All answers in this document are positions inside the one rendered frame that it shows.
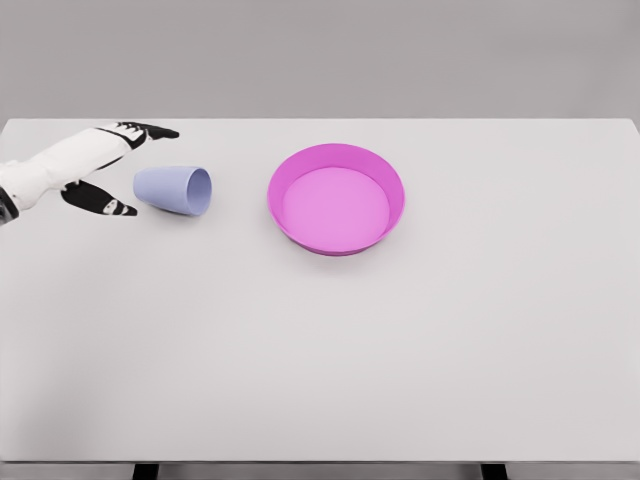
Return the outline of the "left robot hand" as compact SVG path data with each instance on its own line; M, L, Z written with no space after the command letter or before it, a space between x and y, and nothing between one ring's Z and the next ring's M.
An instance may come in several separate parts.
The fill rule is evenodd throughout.
M85 129L47 148L44 168L51 186L60 191L67 204L103 216L135 217L136 208L85 178L115 164L148 142L179 136L179 132L157 125L113 122Z

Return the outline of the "lavender plastic cup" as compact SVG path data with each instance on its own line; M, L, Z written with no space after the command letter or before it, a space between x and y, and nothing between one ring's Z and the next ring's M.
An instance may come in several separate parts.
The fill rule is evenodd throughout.
M212 181L200 167L155 167L134 175L133 190L139 200L156 208L200 216L210 205Z

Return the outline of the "pink round plate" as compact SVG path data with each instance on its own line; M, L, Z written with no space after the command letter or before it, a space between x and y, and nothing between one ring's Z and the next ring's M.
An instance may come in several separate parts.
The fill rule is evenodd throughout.
M286 158L270 178L266 200L289 240L316 254L348 256L391 233L404 213L406 191L377 153L325 143Z

